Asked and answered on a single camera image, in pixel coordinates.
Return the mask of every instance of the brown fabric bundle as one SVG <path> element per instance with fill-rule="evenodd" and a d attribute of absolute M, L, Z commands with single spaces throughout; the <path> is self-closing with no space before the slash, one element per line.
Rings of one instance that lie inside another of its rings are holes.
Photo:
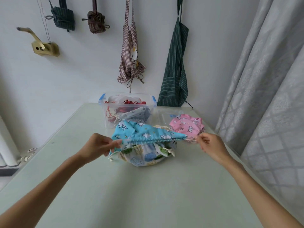
<path fill-rule="evenodd" d="M 110 26 L 104 23 L 105 16 L 97 11 L 97 0 L 93 0 L 93 11 L 88 12 L 88 18 L 83 21 L 88 21 L 90 31 L 92 33 L 103 33 L 105 29 L 109 29 Z"/>

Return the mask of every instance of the brass wall hook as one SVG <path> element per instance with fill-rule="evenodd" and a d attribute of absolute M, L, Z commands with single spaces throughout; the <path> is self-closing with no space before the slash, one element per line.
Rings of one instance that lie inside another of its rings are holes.
<path fill-rule="evenodd" d="M 60 55 L 59 47 L 56 43 L 54 43 L 54 42 L 43 43 L 37 37 L 37 35 L 34 34 L 34 32 L 30 28 L 17 27 L 17 30 L 30 33 L 33 36 L 33 38 L 36 40 L 36 41 L 32 42 L 32 47 L 33 47 L 34 53 L 36 53 L 40 56 L 51 55 L 51 56 L 58 57 Z"/>

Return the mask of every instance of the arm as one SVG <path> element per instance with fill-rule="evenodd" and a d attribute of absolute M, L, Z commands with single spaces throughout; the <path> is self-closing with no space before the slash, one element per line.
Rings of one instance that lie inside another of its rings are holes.
<path fill-rule="evenodd" d="M 205 153 L 231 174 L 264 228 L 304 227 L 230 156 L 219 136 L 202 133 L 196 140 Z"/>
<path fill-rule="evenodd" d="M 119 147 L 121 140 L 93 134 L 75 155 L 64 161 L 50 176 L 0 215 L 0 228 L 33 228 L 70 177 L 82 166 L 110 149 Z"/>

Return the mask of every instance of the gray curtain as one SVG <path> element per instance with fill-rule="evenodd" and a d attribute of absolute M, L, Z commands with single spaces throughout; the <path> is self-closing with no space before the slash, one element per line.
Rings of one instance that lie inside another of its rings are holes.
<path fill-rule="evenodd" d="M 261 0 L 216 131 L 304 218 L 304 0 Z"/>

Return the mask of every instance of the right hand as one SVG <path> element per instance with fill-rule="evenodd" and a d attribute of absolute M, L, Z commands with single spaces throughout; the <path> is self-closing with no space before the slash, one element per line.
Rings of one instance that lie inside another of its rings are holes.
<path fill-rule="evenodd" d="M 226 167 L 226 165 L 235 162 L 228 153 L 221 137 L 216 134 L 201 133 L 195 139 L 200 144 L 201 149 L 222 166 Z"/>

